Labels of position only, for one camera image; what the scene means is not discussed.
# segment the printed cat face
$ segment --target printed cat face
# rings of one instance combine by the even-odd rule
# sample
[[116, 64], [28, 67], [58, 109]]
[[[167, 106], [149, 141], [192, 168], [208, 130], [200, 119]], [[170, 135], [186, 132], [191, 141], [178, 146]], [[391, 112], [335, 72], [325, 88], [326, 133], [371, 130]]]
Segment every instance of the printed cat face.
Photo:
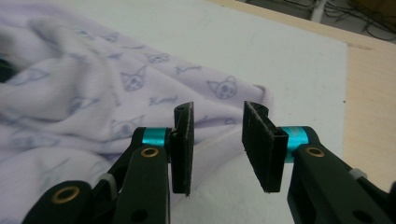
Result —
[[137, 91], [145, 85], [146, 66], [142, 67], [135, 74], [121, 73], [123, 88], [126, 91]]
[[237, 92], [234, 77], [227, 77], [222, 82], [207, 81], [207, 84], [219, 99], [229, 99]]

